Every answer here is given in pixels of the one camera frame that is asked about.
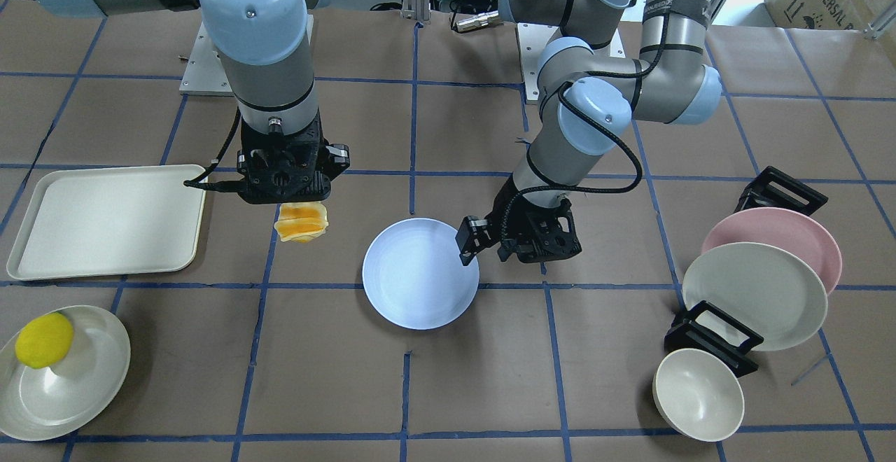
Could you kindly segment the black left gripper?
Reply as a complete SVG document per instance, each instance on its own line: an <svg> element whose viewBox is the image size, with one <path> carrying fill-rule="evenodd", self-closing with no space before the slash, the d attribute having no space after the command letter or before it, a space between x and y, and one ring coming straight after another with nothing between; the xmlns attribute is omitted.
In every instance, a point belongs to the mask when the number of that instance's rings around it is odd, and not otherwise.
<svg viewBox="0 0 896 462"><path fill-rule="evenodd" d="M476 255L491 247L493 238L500 244L497 255L505 262L515 254L521 263L545 263L575 257L582 245L575 233L572 204L565 198L554 208L544 208L518 197L511 208L501 235L505 210L517 193L515 185L503 185L497 193L490 222L486 218L465 216L456 233L458 257L469 265Z"/></svg>

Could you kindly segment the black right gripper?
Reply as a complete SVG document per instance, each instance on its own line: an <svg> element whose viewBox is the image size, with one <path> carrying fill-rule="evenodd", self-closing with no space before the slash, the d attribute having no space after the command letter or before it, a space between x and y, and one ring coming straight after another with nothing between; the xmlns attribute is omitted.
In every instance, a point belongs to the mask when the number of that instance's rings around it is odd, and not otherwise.
<svg viewBox="0 0 896 462"><path fill-rule="evenodd" d="M259 133L241 121L237 194L249 204L322 202L350 166L349 147L329 143L317 115L293 134Z"/></svg>

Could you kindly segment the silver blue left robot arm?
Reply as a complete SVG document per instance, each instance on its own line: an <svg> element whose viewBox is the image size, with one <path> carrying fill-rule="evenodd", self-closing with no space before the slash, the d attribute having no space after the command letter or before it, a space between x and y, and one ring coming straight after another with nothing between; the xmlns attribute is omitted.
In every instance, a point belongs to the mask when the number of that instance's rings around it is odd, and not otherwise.
<svg viewBox="0 0 896 462"><path fill-rule="evenodd" d="M621 140L630 122L695 125L718 107L719 73L703 63L710 0L499 0L499 15L557 28L535 70L542 127L491 212L462 220L458 257L497 246L502 260L572 258L569 195L621 194L643 177Z"/></svg>

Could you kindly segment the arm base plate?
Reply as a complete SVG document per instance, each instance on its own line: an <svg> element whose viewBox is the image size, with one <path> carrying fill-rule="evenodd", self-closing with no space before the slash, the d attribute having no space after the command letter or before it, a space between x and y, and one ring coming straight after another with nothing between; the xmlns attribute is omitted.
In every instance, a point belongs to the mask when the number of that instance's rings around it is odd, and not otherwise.
<svg viewBox="0 0 896 462"><path fill-rule="evenodd" d="M271 64L249 64L228 55L214 44L204 25L199 26L181 91L196 95L228 93L245 102L267 107L291 104L310 93L314 69L309 38L309 16L302 17L300 34L287 47L287 55Z"/></svg>
<svg viewBox="0 0 896 462"><path fill-rule="evenodd" d="M597 62L608 58L625 58L619 29L615 29L608 44L602 48L579 47L565 38L561 40L557 26L518 24L516 29L527 104L538 104L543 95L545 86L540 83L543 63L549 66L548 75L556 76L554 81L560 81L565 75L593 70Z"/></svg>

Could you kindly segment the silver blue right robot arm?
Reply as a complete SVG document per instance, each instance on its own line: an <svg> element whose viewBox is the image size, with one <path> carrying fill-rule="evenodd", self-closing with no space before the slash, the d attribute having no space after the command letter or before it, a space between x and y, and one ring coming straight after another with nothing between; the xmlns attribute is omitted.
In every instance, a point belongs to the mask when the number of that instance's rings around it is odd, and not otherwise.
<svg viewBox="0 0 896 462"><path fill-rule="evenodd" d="M196 190L234 193L249 204L320 202L350 165L348 146L323 135L309 9L329 0L36 0L65 18L198 9L237 112L228 132L242 147L240 179L210 182L217 162L186 179Z"/></svg>

